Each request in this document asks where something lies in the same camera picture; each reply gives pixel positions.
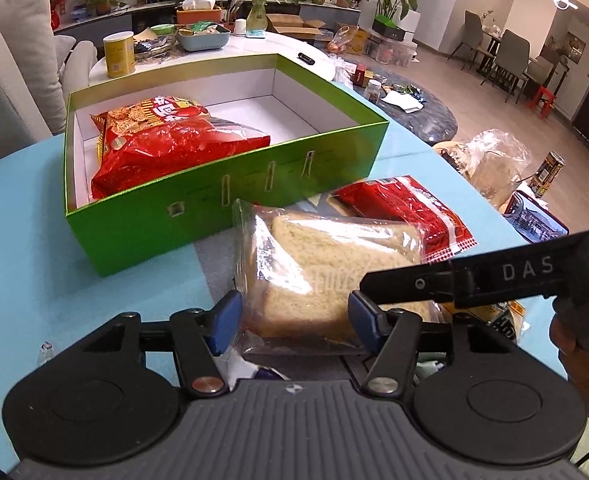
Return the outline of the person right hand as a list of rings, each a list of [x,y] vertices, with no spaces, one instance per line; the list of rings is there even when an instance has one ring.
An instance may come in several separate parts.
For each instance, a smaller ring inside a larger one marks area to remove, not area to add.
[[[589,353],[579,348],[575,335],[556,315],[552,319],[549,335],[559,351],[559,360],[569,381],[579,389],[589,416]]]

